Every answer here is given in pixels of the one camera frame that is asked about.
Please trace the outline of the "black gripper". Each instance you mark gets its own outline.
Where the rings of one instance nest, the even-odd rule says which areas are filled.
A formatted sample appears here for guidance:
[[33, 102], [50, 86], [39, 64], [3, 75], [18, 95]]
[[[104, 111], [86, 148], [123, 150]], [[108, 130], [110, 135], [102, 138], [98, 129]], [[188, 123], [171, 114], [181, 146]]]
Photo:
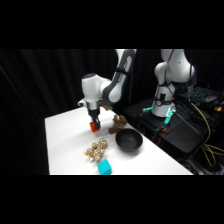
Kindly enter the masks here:
[[101, 128], [101, 125], [100, 125], [99, 118], [97, 118], [97, 117], [100, 114], [100, 109], [89, 110], [88, 114], [91, 117], [91, 122], [90, 122], [91, 129], [95, 130], [95, 128], [96, 128], [96, 130], [99, 130]]

